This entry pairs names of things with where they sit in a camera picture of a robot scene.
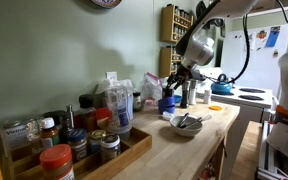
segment stove burner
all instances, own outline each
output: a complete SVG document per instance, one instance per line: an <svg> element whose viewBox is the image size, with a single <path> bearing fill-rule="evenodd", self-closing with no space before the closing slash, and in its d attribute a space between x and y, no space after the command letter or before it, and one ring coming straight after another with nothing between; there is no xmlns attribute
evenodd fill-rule
<svg viewBox="0 0 288 180"><path fill-rule="evenodd" d="M219 91L212 91L212 94L217 94L217 95L223 95L223 96L233 96L234 94L229 92L229 93L224 93L224 92L219 92Z"/></svg>
<svg viewBox="0 0 288 180"><path fill-rule="evenodd" d="M241 88L240 91L250 92L250 93L265 93L263 90L252 89L252 88Z"/></svg>
<svg viewBox="0 0 288 180"><path fill-rule="evenodd" d="M256 101L263 101L264 99L258 96L251 96L251 95L240 95L238 96L242 99L248 99L248 100L256 100Z"/></svg>

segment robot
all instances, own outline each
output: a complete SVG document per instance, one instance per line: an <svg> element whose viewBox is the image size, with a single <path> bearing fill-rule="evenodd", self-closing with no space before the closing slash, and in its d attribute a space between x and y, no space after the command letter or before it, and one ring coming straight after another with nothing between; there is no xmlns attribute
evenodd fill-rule
<svg viewBox="0 0 288 180"><path fill-rule="evenodd" d="M197 65L205 66L213 58L212 48L199 41L195 35L211 19L230 19L246 15L257 0L215 0L197 19L188 32L176 44L176 52L184 57L176 74L171 74L167 80L167 88L175 84L174 89L188 79L205 80L205 76L194 71ZM288 53L279 60L281 70L280 104L276 108L275 125L267 142L275 149L288 156Z"/></svg>

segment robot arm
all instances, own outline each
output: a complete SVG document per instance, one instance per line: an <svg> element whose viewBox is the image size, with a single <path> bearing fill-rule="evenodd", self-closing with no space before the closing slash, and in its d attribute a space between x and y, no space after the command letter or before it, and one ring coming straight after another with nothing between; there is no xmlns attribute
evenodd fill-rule
<svg viewBox="0 0 288 180"><path fill-rule="evenodd" d="M242 17L256 4L257 0L215 0L176 44L176 52L186 59L181 62L176 74L168 78L169 88L176 83L174 89L187 79L205 80L205 77L194 71L194 68L207 65L214 57L211 47L199 41L196 37L202 27L211 19L230 19Z"/></svg>

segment wooden spice rack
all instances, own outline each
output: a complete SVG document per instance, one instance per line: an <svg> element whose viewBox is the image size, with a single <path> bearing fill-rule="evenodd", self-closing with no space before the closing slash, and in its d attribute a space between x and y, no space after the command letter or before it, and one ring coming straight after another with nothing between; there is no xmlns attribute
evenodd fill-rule
<svg viewBox="0 0 288 180"><path fill-rule="evenodd" d="M112 179L137 158L152 147L152 136L136 128L131 129L130 138L121 141L121 154L102 164L100 153L86 157L74 163L75 179ZM43 179L39 154L28 155L30 147L24 147L9 153L3 158L4 179Z"/></svg>

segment wall outlet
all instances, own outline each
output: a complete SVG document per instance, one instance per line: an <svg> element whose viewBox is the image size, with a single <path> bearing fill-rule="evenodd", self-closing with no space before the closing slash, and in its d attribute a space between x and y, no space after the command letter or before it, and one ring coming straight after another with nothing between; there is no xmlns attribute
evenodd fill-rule
<svg viewBox="0 0 288 180"><path fill-rule="evenodd" d="M117 81L117 72L106 72L106 79L109 79L111 81Z"/></svg>

